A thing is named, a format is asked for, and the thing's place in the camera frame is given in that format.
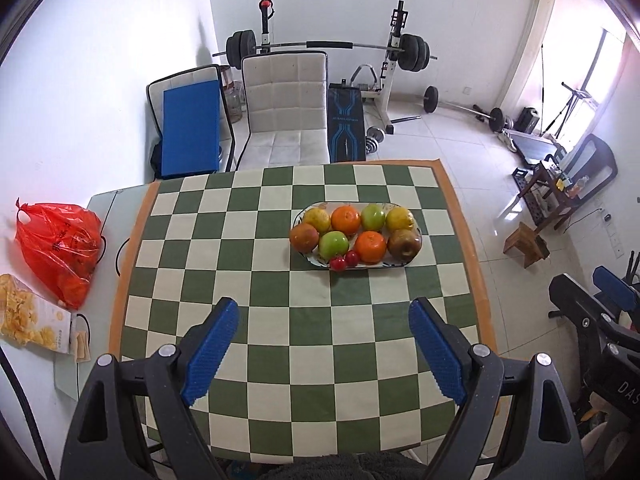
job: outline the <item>oval plate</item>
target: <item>oval plate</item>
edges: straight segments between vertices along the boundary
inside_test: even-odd
[[[300,211],[300,213],[298,213],[297,216],[293,219],[293,223],[291,227],[294,227],[300,224],[302,222],[303,216],[305,215],[305,212],[311,209],[312,207],[319,207],[319,208],[325,209],[329,213],[329,216],[331,216],[331,213],[333,213],[334,210],[339,208],[341,205],[351,205],[361,212],[370,203],[371,202],[317,202],[315,204],[311,204],[310,206],[305,207],[302,211]],[[382,203],[382,202],[377,202],[377,204],[382,208],[382,211],[385,212],[385,215],[389,211],[391,211],[393,208],[398,207],[398,204],[389,204],[389,203]],[[414,230],[418,233],[420,238],[422,238],[422,232],[420,231],[420,228],[418,227],[417,224],[415,225]],[[353,249],[353,245],[356,241],[356,238],[358,238],[358,235],[361,232],[362,232],[362,227],[358,229],[358,232],[354,234],[352,237],[350,238],[347,237],[349,239],[350,249]],[[382,228],[382,231],[380,232],[382,233],[383,237],[385,237],[385,240],[389,240],[390,233],[389,233],[389,230],[386,228],[386,225]],[[316,267],[324,267],[325,269],[329,267],[329,261],[325,260],[324,258],[321,258],[320,254],[318,254],[318,248],[315,248],[311,253],[307,253],[307,254],[300,253],[300,254],[302,254],[309,261],[309,263],[311,263],[312,265],[315,265]],[[405,265],[406,264],[400,262],[399,260],[396,260],[389,253],[389,251],[387,251],[385,253],[385,257],[382,258],[382,261],[379,263],[376,263],[373,265],[358,264],[356,267],[347,267],[346,270],[404,267]]]

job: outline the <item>plate of fruit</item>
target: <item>plate of fruit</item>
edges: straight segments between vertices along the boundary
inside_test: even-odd
[[[422,248],[414,215],[397,204],[318,202],[292,224],[294,250],[331,270],[402,267]]]

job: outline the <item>small wooden stool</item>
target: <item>small wooden stool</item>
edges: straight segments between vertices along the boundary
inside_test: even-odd
[[[504,241],[502,253],[504,254],[514,247],[524,254],[525,269],[532,263],[538,260],[544,260],[549,256],[546,242],[523,222],[520,222],[518,228]]]

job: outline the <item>green and white checkered tablecloth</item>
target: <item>green and white checkered tablecloth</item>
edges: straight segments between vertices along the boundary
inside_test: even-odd
[[[329,272],[289,246],[292,219],[322,201],[411,209],[423,246],[406,267]],[[425,296],[478,341],[463,253],[431,168],[327,165],[164,181],[129,284],[122,359],[177,343],[220,297],[241,323],[192,407],[212,452],[261,463],[410,447],[443,435],[440,393],[407,321]],[[148,399],[146,434],[159,440]]]

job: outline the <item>metal bolt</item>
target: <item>metal bolt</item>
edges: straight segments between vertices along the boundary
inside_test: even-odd
[[[485,345],[474,345],[474,354],[478,357],[487,357],[491,353],[488,346]]]
[[[110,365],[111,361],[113,361],[113,357],[111,357],[110,354],[102,354],[100,357],[98,357],[98,366],[106,366],[106,365]]]
[[[175,354],[175,345],[162,345],[158,350],[158,353],[162,357],[171,357]]]
[[[536,361],[538,361],[543,366],[549,366],[551,364],[551,357],[547,354],[538,354],[536,355]]]

